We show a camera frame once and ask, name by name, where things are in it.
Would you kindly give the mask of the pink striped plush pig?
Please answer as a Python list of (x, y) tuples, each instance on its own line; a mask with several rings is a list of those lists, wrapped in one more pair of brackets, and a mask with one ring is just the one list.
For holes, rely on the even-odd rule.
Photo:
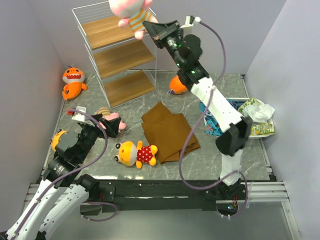
[[(120, 115), (117, 112), (111, 112), (106, 106), (100, 107), (95, 113), (95, 115), (102, 114), (102, 117), (108, 121), (118, 118)], [(126, 128), (126, 124), (121, 120), (119, 123), (119, 132)]]
[(137, 40), (144, 38), (144, 21), (158, 23), (150, 11), (152, 0), (109, 0), (108, 3), (112, 13), (120, 18), (118, 26), (122, 29), (129, 26)]

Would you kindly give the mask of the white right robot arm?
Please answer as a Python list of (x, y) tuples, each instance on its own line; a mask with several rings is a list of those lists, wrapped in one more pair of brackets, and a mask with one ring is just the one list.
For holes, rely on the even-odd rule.
[(241, 173), (243, 148), (251, 133), (252, 120), (236, 111), (216, 87), (209, 73), (199, 62), (203, 51), (201, 40), (194, 34), (184, 35), (178, 21), (154, 23), (144, 21), (143, 25), (159, 48), (165, 48), (178, 66), (177, 75), (181, 83), (202, 103), (205, 110), (215, 117), (222, 135), (216, 139), (216, 146), (221, 152), (222, 163), (220, 178), (215, 183), (198, 187), (183, 183), (195, 190), (209, 190), (220, 183), (219, 195), (228, 200), (237, 192), (237, 187), (245, 177)]

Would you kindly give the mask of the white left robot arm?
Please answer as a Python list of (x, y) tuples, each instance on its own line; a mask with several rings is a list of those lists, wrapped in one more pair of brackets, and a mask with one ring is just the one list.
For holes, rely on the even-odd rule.
[(122, 119), (102, 114), (82, 114), (81, 132), (58, 130), (51, 139), (54, 158), (47, 166), (32, 200), (6, 232), (2, 240), (48, 240), (59, 222), (82, 203), (103, 205), (100, 183), (79, 172), (88, 167), (84, 161), (97, 139), (116, 138)]

